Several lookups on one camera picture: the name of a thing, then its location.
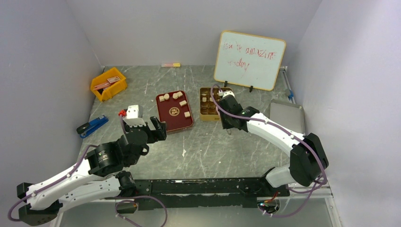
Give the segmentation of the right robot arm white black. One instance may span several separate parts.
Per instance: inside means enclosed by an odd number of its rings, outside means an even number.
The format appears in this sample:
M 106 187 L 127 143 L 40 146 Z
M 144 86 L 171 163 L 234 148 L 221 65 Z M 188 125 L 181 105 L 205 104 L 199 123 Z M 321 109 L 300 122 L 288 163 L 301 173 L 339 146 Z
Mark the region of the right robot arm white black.
M 291 131 L 253 107 L 242 108 L 232 92 L 224 92 L 216 107 L 224 129 L 236 128 L 257 135 L 290 158 L 289 164 L 273 168 L 265 175 L 260 183 L 262 194 L 272 196 L 278 187 L 291 183 L 326 184 L 325 170 L 329 163 L 317 135 Z

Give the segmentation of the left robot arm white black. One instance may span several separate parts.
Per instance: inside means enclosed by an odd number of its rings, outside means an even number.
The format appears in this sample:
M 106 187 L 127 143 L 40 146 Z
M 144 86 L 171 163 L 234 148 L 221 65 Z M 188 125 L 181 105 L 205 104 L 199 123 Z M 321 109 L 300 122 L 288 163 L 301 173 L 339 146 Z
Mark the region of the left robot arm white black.
M 137 164 L 149 152 L 149 144 L 166 139 L 166 123 L 150 118 L 153 130 L 139 117 L 122 117 L 123 135 L 116 141 L 88 145 L 77 163 L 40 183 L 17 186 L 18 218 L 30 226 L 55 219 L 59 213 L 75 206 L 109 197 L 128 199 L 135 196 L 141 185 L 135 183 L 125 167 Z

